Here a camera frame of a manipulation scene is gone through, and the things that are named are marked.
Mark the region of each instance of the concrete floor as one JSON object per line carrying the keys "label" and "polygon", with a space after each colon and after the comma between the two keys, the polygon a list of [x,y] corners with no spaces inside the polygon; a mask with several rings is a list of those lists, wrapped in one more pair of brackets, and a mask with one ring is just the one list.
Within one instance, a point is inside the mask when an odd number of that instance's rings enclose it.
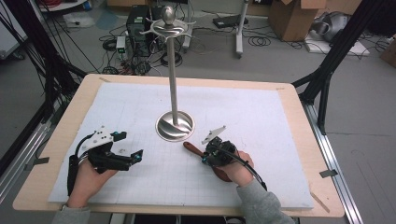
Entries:
{"label": "concrete floor", "polygon": [[[126,18],[106,8],[95,8],[89,14],[96,24],[73,30],[70,35],[92,63],[100,67],[105,51],[100,36],[123,25]],[[196,12],[198,26],[215,28],[215,15]],[[249,18],[247,28],[267,25],[265,18]],[[258,30],[266,33],[270,28]],[[195,30],[191,48],[183,54],[178,77],[213,78],[291,83],[314,72],[325,55],[295,49],[288,43],[271,39],[266,47],[253,47],[244,38],[244,54],[235,56],[233,35],[219,35]],[[85,71],[93,68],[63,34],[72,63]],[[366,48],[374,44],[361,41]],[[375,49],[361,60],[347,56],[332,77],[326,118],[326,131],[344,177],[359,208],[364,223],[396,223],[396,68],[379,58]],[[112,65],[120,62],[113,60]],[[156,67],[150,76],[167,76],[167,68]],[[29,60],[0,63],[0,156],[24,128],[44,101],[43,91]],[[0,204],[1,223],[28,223],[37,220],[50,223],[53,213],[21,212],[12,208],[24,179],[25,171]],[[107,223],[110,214],[92,214],[90,223]],[[301,218],[301,223],[347,223],[340,218]]]}

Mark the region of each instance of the black metal bracket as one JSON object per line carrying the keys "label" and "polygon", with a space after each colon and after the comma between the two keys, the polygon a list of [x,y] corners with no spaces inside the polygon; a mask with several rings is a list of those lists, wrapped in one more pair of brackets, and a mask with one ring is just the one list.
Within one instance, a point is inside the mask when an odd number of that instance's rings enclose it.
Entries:
{"label": "black metal bracket", "polygon": [[300,100],[305,104],[313,105],[315,98],[320,93],[318,126],[324,135],[326,134],[325,118],[332,75],[386,1],[388,0],[361,1],[319,68],[312,74],[291,83],[295,88],[308,83],[305,90],[299,94]]}

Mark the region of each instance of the wooden handle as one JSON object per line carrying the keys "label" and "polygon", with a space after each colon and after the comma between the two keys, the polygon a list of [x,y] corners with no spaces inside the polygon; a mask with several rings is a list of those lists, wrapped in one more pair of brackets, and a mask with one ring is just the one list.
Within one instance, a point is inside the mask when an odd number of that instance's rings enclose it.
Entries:
{"label": "wooden handle", "polygon": [[[202,152],[200,149],[198,149],[195,145],[189,143],[189,142],[184,142],[183,143],[183,147],[186,148],[188,151],[194,153],[195,155],[198,155],[200,157],[204,156],[204,152]],[[233,182],[228,176],[227,174],[222,171],[219,170],[216,167],[212,167],[213,172],[215,173],[215,175],[222,181],[225,182]]]}
{"label": "wooden handle", "polygon": [[202,152],[200,149],[198,149],[197,147],[195,147],[193,144],[191,144],[189,142],[184,142],[183,147],[200,157],[204,156],[204,152]]}

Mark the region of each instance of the metal pole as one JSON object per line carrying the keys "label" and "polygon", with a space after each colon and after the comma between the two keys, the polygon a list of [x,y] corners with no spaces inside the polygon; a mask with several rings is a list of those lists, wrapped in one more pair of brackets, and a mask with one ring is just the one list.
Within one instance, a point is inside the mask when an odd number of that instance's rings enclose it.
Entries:
{"label": "metal pole", "polygon": [[169,37],[166,40],[167,54],[168,54],[168,67],[169,67],[169,84],[171,89],[171,103],[172,103],[172,119],[175,126],[178,125],[177,121],[177,91],[176,91],[176,74],[175,74],[175,46],[174,38]]}
{"label": "metal pole", "polygon": [[242,30],[244,29],[245,17],[247,15],[247,10],[248,10],[248,0],[245,0],[244,5],[242,6],[242,13],[239,18],[240,21],[239,21],[239,25],[238,25],[238,34],[237,35],[242,34]]}

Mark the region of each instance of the gray sleeve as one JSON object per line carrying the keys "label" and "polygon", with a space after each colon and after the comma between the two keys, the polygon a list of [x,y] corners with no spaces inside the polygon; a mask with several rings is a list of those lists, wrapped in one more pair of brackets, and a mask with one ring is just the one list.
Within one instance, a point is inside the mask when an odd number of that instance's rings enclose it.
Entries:
{"label": "gray sleeve", "polygon": [[90,219],[91,210],[88,207],[68,208],[56,212],[52,224],[87,224]]}
{"label": "gray sleeve", "polygon": [[243,188],[236,188],[242,200],[242,212],[247,224],[258,223],[292,223],[293,219],[280,211],[279,199],[272,192],[267,192],[262,185],[253,180]]}

